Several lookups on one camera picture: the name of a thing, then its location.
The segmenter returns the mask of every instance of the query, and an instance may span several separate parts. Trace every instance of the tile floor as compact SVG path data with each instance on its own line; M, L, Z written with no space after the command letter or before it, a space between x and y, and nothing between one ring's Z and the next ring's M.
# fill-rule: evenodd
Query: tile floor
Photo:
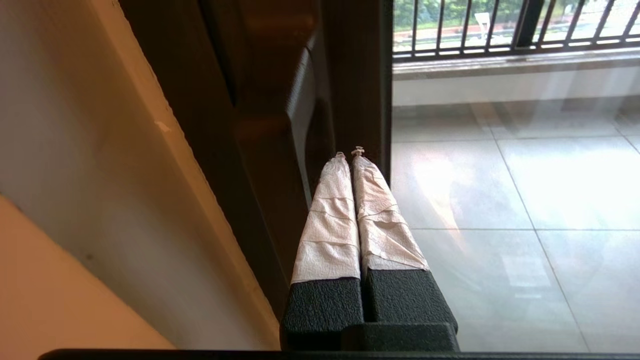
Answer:
M462 350L640 352L638 103L394 109L392 191Z

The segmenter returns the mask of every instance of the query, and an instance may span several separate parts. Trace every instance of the metal railing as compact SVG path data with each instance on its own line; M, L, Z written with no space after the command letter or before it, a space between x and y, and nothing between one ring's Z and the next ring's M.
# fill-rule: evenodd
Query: metal railing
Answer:
M413 0L411 31L394 33L394 63L640 47L640 22L637 22L640 1L635 7L631 3L636 0L599 0L599 3L597 0L578 0L570 20L563 13L562 19L555 21L552 17L557 17L559 5L556 0L546 0L544 13L545 0L524 0L515 28L508 30L496 27L500 0L495 0L490 14L474 14L480 31L473 34L470 32L472 0L467 0L462 25L453 34L443 32L445 2L451 0L440 0L436 33L434 29L418 29L421 1ZM599 4L599 10L593 11L594 4ZM616 13L622 13L625 19L630 12L628 21L621 21L618 15L611 16L614 5L617 5ZM411 37L410 47L407 35Z

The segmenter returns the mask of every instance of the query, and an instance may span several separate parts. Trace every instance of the greenery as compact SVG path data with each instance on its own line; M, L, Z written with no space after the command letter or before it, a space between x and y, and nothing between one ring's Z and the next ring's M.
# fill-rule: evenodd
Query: greenery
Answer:
M576 3L577 0L559 0L554 8L562 11L568 3ZM472 0L469 23L474 24L475 13L489 13L493 11L494 0ZM522 0L500 0L496 24L505 22L517 22ZM444 20L442 26L462 26L467 11L467 0L445 0ZM440 0L418 0L417 14L418 29L433 29L438 27L440 16ZM413 27L413 0L394 0L394 31L411 30Z

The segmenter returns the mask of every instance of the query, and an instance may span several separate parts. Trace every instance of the wall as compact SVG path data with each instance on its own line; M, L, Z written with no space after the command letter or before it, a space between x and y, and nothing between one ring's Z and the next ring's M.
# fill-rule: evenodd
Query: wall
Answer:
M640 67L394 81L394 106L640 94Z
M117 1L0 0L0 49L0 192L177 347L278 348Z
M0 359L57 348L173 348L0 196Z

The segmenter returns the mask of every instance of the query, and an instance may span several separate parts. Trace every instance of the black foam padding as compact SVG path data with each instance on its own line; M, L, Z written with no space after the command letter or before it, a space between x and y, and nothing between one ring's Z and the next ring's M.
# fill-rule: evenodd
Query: black foam padding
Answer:
M342 332L342 349L351 351L460 351L449 323L369 322Z
M367 269L365 320L392 323L458 323L428 270Z
M340 333L364 323L360 279L291 284L280 322L282 350L340 350Z

